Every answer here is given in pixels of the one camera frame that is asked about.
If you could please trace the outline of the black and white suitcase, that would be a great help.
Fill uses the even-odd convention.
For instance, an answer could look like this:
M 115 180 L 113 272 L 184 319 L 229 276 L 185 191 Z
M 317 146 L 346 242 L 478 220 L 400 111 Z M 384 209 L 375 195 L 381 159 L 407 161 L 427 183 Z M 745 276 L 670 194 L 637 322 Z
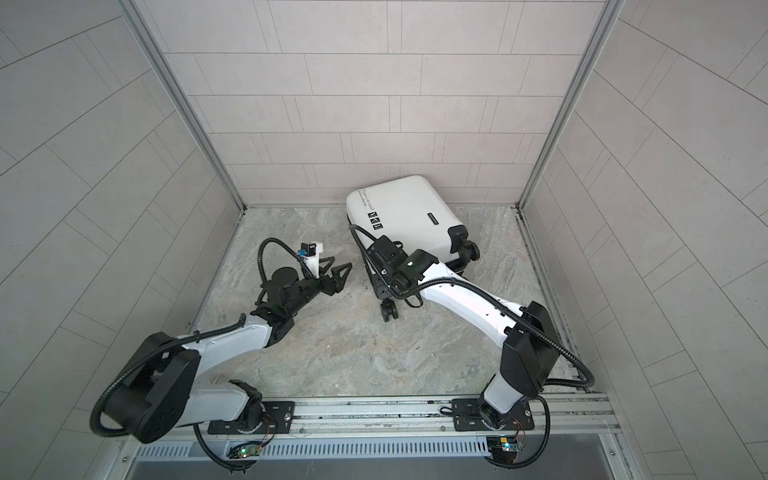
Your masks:
M 386 235 L 408 254 L 421 249 L 462 274 L 480 259 L 466 226 L 429 181 L 412 175 L 358 189 L 346 198 L 347 220 L 368 274 L 367 247 Z M 380 300 L 385 321 L 398 317 L 395 298 Z

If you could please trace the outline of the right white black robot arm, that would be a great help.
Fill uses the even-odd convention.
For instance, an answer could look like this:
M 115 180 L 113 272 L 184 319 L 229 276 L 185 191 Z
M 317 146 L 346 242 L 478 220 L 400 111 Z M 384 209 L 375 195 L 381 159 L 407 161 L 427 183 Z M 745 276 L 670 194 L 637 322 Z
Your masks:
M 479 396 L 479 417 L 491 429 L 511 422 L 513 409 L 540 396 L 546 386 L 589 389 L 595 377 L 560 344 L 545 307 L 505 301 L 463 279 L 447 264 L 421 249 L 403 247 L 364 228 L 349 226 L 366 265 L 397 300 L 435 302 L 486 334 L 501 349 L 498 373 Z

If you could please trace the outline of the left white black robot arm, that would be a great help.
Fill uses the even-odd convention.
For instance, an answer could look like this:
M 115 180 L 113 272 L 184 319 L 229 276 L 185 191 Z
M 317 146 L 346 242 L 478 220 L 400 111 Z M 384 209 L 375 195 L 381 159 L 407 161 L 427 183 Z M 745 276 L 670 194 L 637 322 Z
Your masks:
M 209 421 L 235 421 L 245 430 L 260 422 L 261 394 L 243 380 L 206 382 L 209 371 L 245 353 L 280 342 L 299 311 L 320 294 L 341 292 L 352 269 L 323 257 L 319 243 L 289 255 L 297 268 L 272 274 L 257 263 L 261 290 L 254 309 L 229 326 L 186 336 L 157 332 L 145 338 L 97 398 L 89 418 L 103 438 L 130 435 L 144 444 L 169 431 Z

